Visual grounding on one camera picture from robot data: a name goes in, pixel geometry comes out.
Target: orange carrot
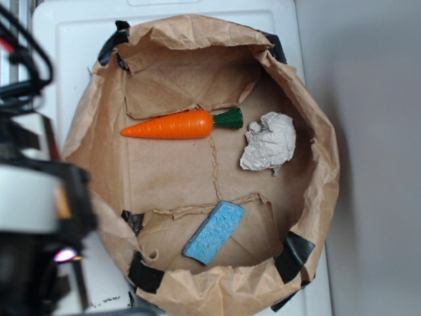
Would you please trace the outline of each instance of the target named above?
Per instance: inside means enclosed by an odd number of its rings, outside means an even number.
[[[211,134],[214,126],[241,128],[243,115],[239,108],[212,116],[205,110],[181,112],[157,117],[121,131],[123,136],[180,140],[203,138]]]

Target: black tape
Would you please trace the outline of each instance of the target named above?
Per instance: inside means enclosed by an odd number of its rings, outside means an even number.
[[[309,281],[302,281],[301,290],[309,284],[310,284]],[[275,313],[278,312],[283,306],[286,305],[287,302],[289,302],[291,300],[291,298],[293,298],[296,295],[296,293],[294,293],[294,294],[288,296],[287,298],[284,298],[283,300],[280,300],[280,301],[276,302],[274,305],[270,306],[271,310],[274,311]]]
[[[269,49],[269,52],[276,58],[277,61],[280,61],[281,63],[286,64],[287,58],[285,57],[284,49],[282,48],[281,41],[277,35],[266,33],[260,31],[268,41],[272,44],[274,44],[274,47]]]
[[[141,290],[156,294],[164,278],[164,271],[147,267],[142,263],[142,254],[135,252],[128,278]]]
[[[129,211],[123,210],[121,217],[127,222],[134,234],[139,235],[142,230],[142,221],[144,214],[132,215]]]
[[[117,31],[105,42],[103,48],[98,54],[98,61],[101,66],[108,64],[111,58],[112,50],[118,44],[129,42],[129,27],[126,21],[116,21]]]
[[[275,258],[275,266],[285,284],[299,274],[314,247],[312,242],[288,232],[284,240],[284,250]]]

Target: wire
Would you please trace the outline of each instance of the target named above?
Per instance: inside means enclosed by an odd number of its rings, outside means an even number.
[[[35,39],[25,30],[17,19],[0,4],[0,15],[4,16],[11,26],[25,38],[28,47],[31,47],[47,66],[47,78],[39,76],[37,66],[28,48],[22,47],[17,37],[0,23],[0,45],[10,54],[9,61],[12,65],[22,64],[26,67],[30,79],[23,82],[16,82],[0,88],[0,112],[21,113],[23,106],[31,102],[33,98],[40,94],[41,90],[53,81],[53,66],[47,54],[37,44]]]

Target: sponge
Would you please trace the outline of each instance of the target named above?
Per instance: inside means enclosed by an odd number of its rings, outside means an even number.
[[[241,206],[221,201],[183,250],[183,255],[208,265],[237,228],[245,211]]]

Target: paper bag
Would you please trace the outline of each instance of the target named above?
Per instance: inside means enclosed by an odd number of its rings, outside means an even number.
[[[99,54],[64,156],[87,169],[99,235],[137,295],[169,315],[254,315],[314,278],[338,195],[334,129],[264,34],[185,15],[118,31]],[[245,126],[196,140],[125,138],[150,117],[238,106]],[[293,159],[244,171],[247,125],[293,118]],[[183,247],[220,201],[246,215],[208,267]],[[125,210],[139,221],[137,233]]]

